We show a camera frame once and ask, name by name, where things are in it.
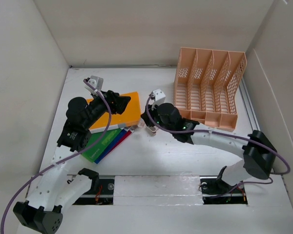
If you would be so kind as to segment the orange folder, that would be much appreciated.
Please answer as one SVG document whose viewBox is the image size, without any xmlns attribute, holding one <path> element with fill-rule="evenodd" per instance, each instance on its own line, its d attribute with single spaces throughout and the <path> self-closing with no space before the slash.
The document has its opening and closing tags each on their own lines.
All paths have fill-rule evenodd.
<svg viewBox="0 0 293 234">
<path fill-rule="evenodd" d="M 131 100 L 125 111 L 119 115 L 112 115 L 111 123 L 108 130 L 122 129 L 137 125 L 140 121 L 141 106 L 138 92 L 126 93 L 121 96 L 129 96 Z M 103 132 L 108 122 L 108 113 L 103 114 L 90 128 L 92 134 Z"/>
</svg>

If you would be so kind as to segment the white grey eraser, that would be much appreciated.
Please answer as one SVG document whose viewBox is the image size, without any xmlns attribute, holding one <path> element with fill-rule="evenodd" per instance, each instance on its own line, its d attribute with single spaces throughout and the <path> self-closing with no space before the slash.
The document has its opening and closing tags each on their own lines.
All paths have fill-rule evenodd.
<svg viewBox="0 0 293 234">
<path fill-rule="evenodd" d="M 139 128 L 145 128 L 151 135 L 156 135 L 158 128 L 156 126 L 148 127 L 146 126 L 143 119 L 140 119 L 137 125 Z"/>
</svg>

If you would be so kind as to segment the green clip file folder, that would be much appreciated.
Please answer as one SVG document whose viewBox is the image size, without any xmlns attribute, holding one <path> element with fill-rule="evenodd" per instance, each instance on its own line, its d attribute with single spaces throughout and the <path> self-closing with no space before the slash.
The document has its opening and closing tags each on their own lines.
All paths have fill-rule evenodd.
<svg viewBox="0 0 293 234">
<path fill-rule="evenodd" d="M 95 162 L 121 131 L 122 129 L 108 130 L 103 138 L 95 146 L 82 153 L 82 156 L 90 162 Z"/>
</svg>

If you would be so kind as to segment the peach plastic desk organizer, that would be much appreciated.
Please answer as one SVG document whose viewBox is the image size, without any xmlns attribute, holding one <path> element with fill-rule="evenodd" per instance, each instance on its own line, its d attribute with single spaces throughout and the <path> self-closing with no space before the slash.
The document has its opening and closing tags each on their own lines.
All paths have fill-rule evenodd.
<svg viewBox="0 0 293 234">
<path fill-rule="evenodd" d="M 174 79 L 174 105 L 182 117 L 232 132 L 235 96 L 247 67 L 244 52 L 182 47 Z"/>
</svg>

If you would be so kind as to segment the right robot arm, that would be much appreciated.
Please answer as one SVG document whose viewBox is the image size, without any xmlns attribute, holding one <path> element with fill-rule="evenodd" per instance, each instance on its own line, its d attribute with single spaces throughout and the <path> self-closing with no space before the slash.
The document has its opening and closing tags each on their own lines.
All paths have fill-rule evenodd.
<svg viewBox="0 0 293 234">
<path fill-rule="evenodd" d="M 171 103 L 147 105 L 141 118 L 148 127 L 159 125 L 179 142 L 210 146 L 241 158 L 231 166 L 224 166 L 217 178 L 205 185 L 206 194 L 220 197 L 251 177 L 259 179 L 260 183 L 270 178 L 276 149 L 262 131 L 254 130 L 248 135 L 248 142 L 243 143 L 239 137 L 233 138 L 225 131 L 215 132 L 198 121 L 182 117 Z"/>
</svg>

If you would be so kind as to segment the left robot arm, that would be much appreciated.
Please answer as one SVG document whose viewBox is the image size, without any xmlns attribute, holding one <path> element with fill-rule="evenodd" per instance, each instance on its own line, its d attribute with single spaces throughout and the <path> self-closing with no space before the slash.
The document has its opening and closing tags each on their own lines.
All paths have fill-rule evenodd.
<svg viewBox="0 0 293 234">
<path fill-rule="evenodd" d="M 96 91 L 93 100 L 75 97 L 68 103 L 66 122 L 57 141 L 51 168 L 41 179 L 25 202 L 13 208 L 20 223 L 41 234 L 54 234 L 59 229 L 64 211 L 84 193 L 94 193 L 99 188 L 99 174 L 82 168 L 67 184 L 67 174 L 83 153 L 91 138 L 90 127 L 105 113 L 122 114 L 131 98 L 111 90 Z"/>
</svg>

